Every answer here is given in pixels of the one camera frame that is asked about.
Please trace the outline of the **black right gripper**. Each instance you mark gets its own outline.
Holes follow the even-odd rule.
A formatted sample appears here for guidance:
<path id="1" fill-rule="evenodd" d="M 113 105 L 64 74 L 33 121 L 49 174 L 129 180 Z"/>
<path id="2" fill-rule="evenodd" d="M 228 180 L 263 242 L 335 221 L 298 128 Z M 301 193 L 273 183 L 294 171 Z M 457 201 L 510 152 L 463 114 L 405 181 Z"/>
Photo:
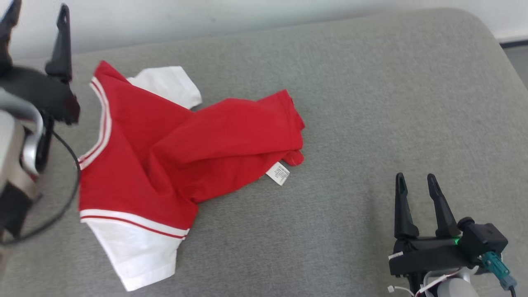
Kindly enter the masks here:
<path id="1" fill-rule="evenodd" d="M 403 173 L 396 175 L 394 207 L 394 254 L 389 259 L 389 271 L 394 276 L 407 276 L 442 269 L 469 267 L 479 264 L 464 255 L 458 241 L 461 232 L 443 195 L 434 174 L 427 175 L 429 195 L 434 202 L 437 220 L 435 236 L 417 238 L 420 233 L 413 223 L 409 203 L 408 188 Z"/>

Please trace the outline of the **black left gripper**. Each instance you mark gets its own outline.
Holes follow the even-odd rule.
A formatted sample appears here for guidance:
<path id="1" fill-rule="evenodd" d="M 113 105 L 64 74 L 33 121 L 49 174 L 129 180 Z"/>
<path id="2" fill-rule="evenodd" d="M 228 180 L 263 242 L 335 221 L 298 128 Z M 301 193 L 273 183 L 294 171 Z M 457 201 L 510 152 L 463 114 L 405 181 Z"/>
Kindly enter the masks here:
<path id="1" fill-rule="evenodd" d="M 12 29 L 17 26 L 21 0 L 12 0 L 0 23 L 0 85 L 7 92 L 32 103 L 39 111 L 65 124 L 77 124 L 80 105 L 69 84 L 72 81 L 71 28 L 68 5 L 61 4 L 58 35 L 45 75 L 35 69 L 13 67 L 9 54 Z"/>

